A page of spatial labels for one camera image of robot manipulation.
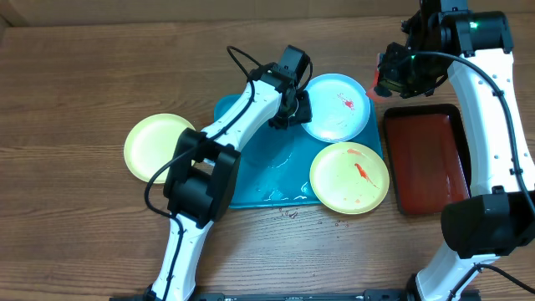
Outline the light blue plate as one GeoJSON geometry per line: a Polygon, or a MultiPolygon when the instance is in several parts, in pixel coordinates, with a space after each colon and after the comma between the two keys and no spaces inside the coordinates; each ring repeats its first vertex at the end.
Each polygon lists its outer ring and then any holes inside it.
{"type": "Polygon", "coordinates": [[[352,140],[367,125],[371,104],[364,88],[344,74],[321,74],[306,87],[312,119],[302,124],[317,140],[337,143],[352,140]]]}

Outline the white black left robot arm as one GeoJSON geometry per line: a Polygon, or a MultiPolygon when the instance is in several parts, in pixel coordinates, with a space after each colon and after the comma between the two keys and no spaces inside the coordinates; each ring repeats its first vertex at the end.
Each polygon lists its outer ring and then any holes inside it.
{"type": "Polygon", "coordinates": [[[171,160],[156,171],[166,175],[165,211],[170,222],[158,278],[145,300],[187,300],[196,288],[196,269],[206,238],[234,195],[242,149],[265,124],[286,130],[312,117],[305,72],[311,63],[270,63],[247,73],[242,94],[202,131],[184,130],[171,160]]]}

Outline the yellow plate with red stains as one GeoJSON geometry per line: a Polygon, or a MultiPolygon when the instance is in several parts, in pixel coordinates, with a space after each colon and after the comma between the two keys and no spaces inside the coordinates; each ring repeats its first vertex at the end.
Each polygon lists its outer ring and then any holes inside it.
{"type": "Polygon", "coordinates": [[[138,179],[149,179],[173,157],[176,142],[185,129],[194,126],[183,117],[156,114],[136,124],[126,137],[124,159],[129,171],[138,179]]]}

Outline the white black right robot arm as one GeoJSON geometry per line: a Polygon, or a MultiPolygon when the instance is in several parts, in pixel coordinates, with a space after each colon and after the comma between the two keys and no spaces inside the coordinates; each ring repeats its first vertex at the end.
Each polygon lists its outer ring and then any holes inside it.
{"type": "Polygon", "coordinates": [[[461,0],[423,1],[401,29],[406,43],[380,54],[369,96],[428,96],[449,81],[461,104],[471,195],[445,207],[444,242],[400,299],[477,300],[466,291],[477,274],[534,238],[534,164],[512,82],[511,30],[504,13],[475,13],[461,0]]]}

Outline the red cleaning sponge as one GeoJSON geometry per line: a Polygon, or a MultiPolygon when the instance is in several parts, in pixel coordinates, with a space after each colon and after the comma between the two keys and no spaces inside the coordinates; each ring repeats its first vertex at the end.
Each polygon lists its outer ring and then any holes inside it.
{"type": "Polygon", "coordinates": [[[372,82],[372,86],[366,92],[366,95],[376,103],[385,102],[392,96],[392,92],[390,90],[379,85],[379,75],[380,75],[379,66],[380,66],[382,57],[383,57],[383,54],[377,54],[376,56],[374,80],[372,82]]]}

